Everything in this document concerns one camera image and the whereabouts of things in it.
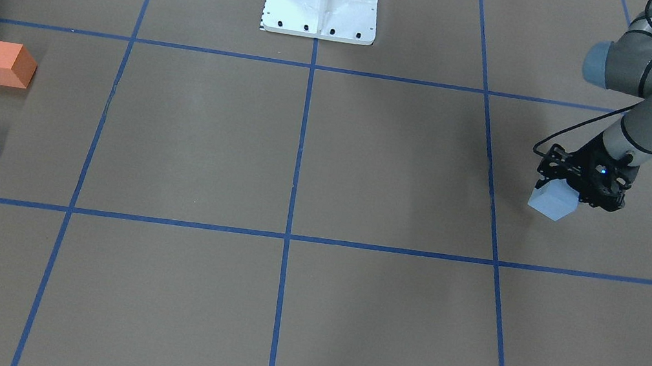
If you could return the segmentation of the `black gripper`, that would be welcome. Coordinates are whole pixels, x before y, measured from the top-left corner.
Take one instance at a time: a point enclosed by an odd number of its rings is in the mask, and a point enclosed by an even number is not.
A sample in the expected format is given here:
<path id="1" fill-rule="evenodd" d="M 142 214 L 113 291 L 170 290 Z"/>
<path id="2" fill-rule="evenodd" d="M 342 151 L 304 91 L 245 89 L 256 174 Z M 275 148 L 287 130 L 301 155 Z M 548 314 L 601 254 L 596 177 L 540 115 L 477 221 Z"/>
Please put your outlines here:
<path id="1" fill-rule="evenodd" d="M 554 143 L 548 152 L 539 156 L 542 157 L 537 168 L 540 179 L 535 189 L 540 190 L 553 180 L 565 181 L 578 192 L 578 202 L 611 213 L 625 206 L 626 192 L 631 189 L 639 171 L 638 166 L 631 166 L 630 154 L 615 160 L 607 152 L 602 135 L 573 153 Z"/>

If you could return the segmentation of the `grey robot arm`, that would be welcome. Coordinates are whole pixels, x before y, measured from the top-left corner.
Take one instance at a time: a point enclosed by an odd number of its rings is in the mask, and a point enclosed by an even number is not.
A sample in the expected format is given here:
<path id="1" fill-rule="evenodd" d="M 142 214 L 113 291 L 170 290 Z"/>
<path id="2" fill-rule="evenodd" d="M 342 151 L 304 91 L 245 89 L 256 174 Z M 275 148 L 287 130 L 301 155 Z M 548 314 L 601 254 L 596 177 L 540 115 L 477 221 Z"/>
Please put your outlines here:
<path id="1" fill-rule="evenodd" d="M 540 179 L 530 204 L 563 208 L 580 203 L 607 211 L 624 206 L 640 166 L 652 159 L 652 0 L 617 41 L 599 42 L 586 54 L 582 76 L 600 89 L 636 96 L 637 104 L 613 111 L 613 124 L 576 151 L 538 145 Z"/>

